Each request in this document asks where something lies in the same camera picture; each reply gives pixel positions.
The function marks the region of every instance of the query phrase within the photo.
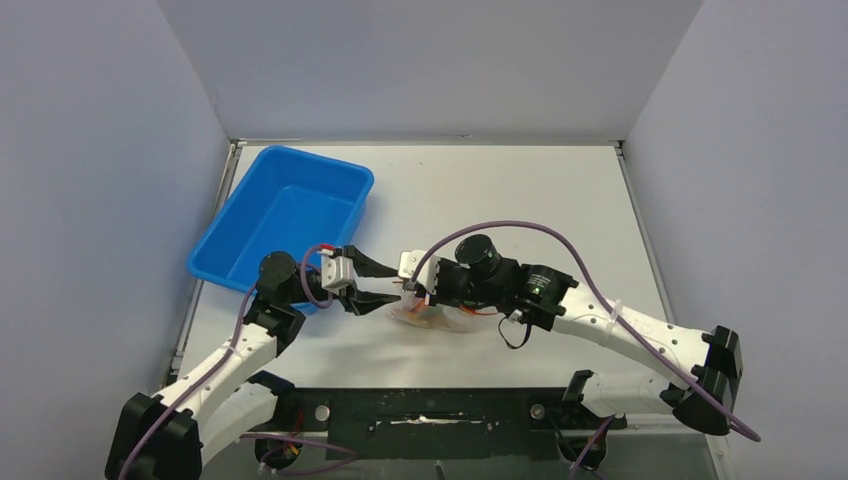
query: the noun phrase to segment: screw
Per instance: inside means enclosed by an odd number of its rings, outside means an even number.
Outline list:
[[[315,420],[326,422],[330,418],[330,407],[326,405],[318,405],[315,408]]]
[[[541,420],[545,418],[545,407],[539,405],[538,403],[530,407],[530,416],[535,420]]]

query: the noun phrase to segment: robotic arm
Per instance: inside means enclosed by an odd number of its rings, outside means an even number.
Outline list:
[[[550,267],[520,264],[517,260],[502,257],[485,235],[466,238],[456,250],[456,262],[435,256],[422,262],[425,252],[416,250],[404,252],[399,268],[394,269],[369,259],[353,246],[325,249],[321,255],[321,272],[307,271],[305,283],[301,281],[301,271],[290,255],[275,252],[267,256],[260,266],[257,295],[243,316],[240,338],[236,341],[228,339],[176,383],[153,396],[136,394],[126,403],[107,461],[107,479],[199,478],[203,465],[245,432],[290,430],[292,412],[307,406],[312,408],[316,405],[317,420],[311,421],[304,429],[327,430],[328,421],[326,418],[321,421],[318,412],[327,407],[329,416],[329,392],[296,389],[286,380],[257,371],[279,356],[300,331],[305,317],[292,305],[306,301],[303,284],[318,300],[337,296],[345,311],[354,315],[364,315],[400,300],[397,295],[358,290],[354,273],[364,277],[407,279],[405,288],[424,298],[431,306],[494,307],[510,321],[525,324],[528,329],[536,327],[585,338],[653,371],[634,377],[602,376],[585,370],[576,372],[564,391],[533,391],[520,399],[510,397],[506,400],[498,397],[506,395],[503,392],[486,392],[479,396],[480,399],[497,397],[496,404],[514,401],[520,408],[531,400],[534,408],[539,402],[561,405],[563,410],[569,411],[568,418],[563,421],[571,423],[560,425],[560,428],[596,427],[603,417],[617,414],[671,413],[698,431],[712,435],[728,433],[729,423],[725,416],[699,395],[694,395],[686,382],[647,353],[616,322],[614,316],[625,316],[661,354],[691,375],[691,380],[721,405],[732,410],[742,366],[738,336],[724,327],[706,333],[668,325],[622,307],[618,302],[613,315],[608,315],[598,308],[596,298],[585,285]],[[419,271],[416,281],[410,281],[416,269]],[[228,358],[220,369],[211,372],[224,355]],[[184,401],[177,402],[179,397],[189,393],[197,379],[210,372],[211,378],[202,387],[191,391]],[[343,395],[341,392],[335,394],[337,397]],[[448,398],[451,392],[444,394]],[[468,401],[467,397],[473,398],[474,395],[463,394],[462,397]],[[140,447],[137,456],[131,458],[139,440],[169,407],[173,407],[169,418],[153,429],[155,431]],[[484,412],[480,414],[482,418],[500,414],[487,408],[479,407]],[[410,406],[407,410],[423,411],[424,408]],[[361,412],[362,408],[358,410],[359,417]],[[434,425],[468,428],[476,428],[475,425],[481,423],[472,420],[465,425],[465,419],[457,419],[452,414],[445,414],[444,418],[421,414],[410,420],[409,413],[406,410],[400,412],[403,420],[398,423],[435,422]],[[623,422],[613,421],[613,428],[621,428]],[[363,435],[373,435],[381,423],[377,420],[362,425],[362,428],[354,426],[354,429],[361,430]],[[532,428],[542,427],[534,424]],[[488,424],[488,432],[483,433],[492,433],[491,423]],[[361,439],[359,442],[351,439],[350,443],[353,448],[362,446]],[[391,449],[391,443],[372,441],[371,448],[384,445],[385,449]],[[372,454],[377,458],[394,458],[378,455]]]

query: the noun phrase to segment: silver bolt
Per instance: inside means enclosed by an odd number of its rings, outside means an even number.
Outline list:
[[[530,416],[535,420],[542,420],[545,418],[545,407],[539,405],[538,403],[530,407]]]
[[[315,420],[326,422],[330,418],[330,407],[326,405],[318,405],[315,408]]]

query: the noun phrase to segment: gray wall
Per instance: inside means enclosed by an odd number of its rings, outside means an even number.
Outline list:
[[[748,479],[848,477],[846,24],[707,0],[625,144],[675,318],[742,335]]]
[[[0,2],[0,465],[102,478],[166,371],[226,137],[154,0]]]
[[[620,140],[701,0],[159,0],[231,137]]]

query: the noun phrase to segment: blue plastic container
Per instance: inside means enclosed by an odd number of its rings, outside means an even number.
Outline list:
[[[318,243],[344,245],[365,212],[371,170],[286,147],[263,150],[188,259],[192,275],[246,292],[282,250],[300,262]],[[316,254],[311,261],[319,263]]]

